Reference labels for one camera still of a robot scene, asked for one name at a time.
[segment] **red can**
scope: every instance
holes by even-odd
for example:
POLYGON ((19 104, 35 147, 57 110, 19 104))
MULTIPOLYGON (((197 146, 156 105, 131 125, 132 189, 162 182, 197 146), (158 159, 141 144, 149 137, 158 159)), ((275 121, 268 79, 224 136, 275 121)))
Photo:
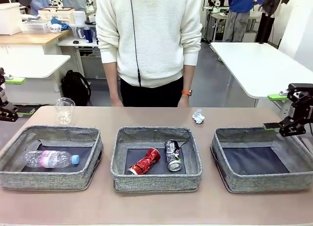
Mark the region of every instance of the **red can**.
POLYGON ((159 161, 160 158, 161 155, 157 149, 149 149, 146 156, 132 165, 127 171, 132 175, 143 175, 149 170, 150 166, 159 161))

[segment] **blue bottle cap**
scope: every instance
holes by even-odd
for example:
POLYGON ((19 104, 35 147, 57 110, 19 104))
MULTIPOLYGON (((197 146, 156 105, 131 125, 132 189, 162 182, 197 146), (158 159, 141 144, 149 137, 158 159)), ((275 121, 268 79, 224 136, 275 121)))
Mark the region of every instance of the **blue bottle cap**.
POLYGON ((72 164, 77 165, 79 163, 79 155, 72 156, 72 164))

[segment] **watch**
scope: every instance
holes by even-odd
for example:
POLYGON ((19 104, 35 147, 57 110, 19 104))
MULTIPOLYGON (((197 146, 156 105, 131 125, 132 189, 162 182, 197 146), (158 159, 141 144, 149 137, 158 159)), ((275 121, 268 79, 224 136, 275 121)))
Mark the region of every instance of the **watch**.
POLYGON ((192 96, 192 90, 182 90, 181 94, 192 96))

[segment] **glass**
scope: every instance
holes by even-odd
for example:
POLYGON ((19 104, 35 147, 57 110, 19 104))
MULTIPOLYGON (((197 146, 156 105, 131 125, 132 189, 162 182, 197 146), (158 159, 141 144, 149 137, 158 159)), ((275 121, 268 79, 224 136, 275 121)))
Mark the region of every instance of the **glass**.
POLYGON ((74 108, 75 102, 69 98, 63 97, 56 101, 55 109, 59 124, 68 125, 72 121, 74 108))

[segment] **plastic bottle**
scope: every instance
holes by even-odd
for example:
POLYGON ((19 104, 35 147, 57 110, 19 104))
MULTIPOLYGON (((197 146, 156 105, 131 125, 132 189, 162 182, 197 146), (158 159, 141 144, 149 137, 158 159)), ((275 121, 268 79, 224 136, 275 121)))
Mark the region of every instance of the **plastic bottle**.
POLYGON ((79 156, 62 151, 31 151, 28 152, 24 161, 28 167, 64 168, 79 163, 79 156))

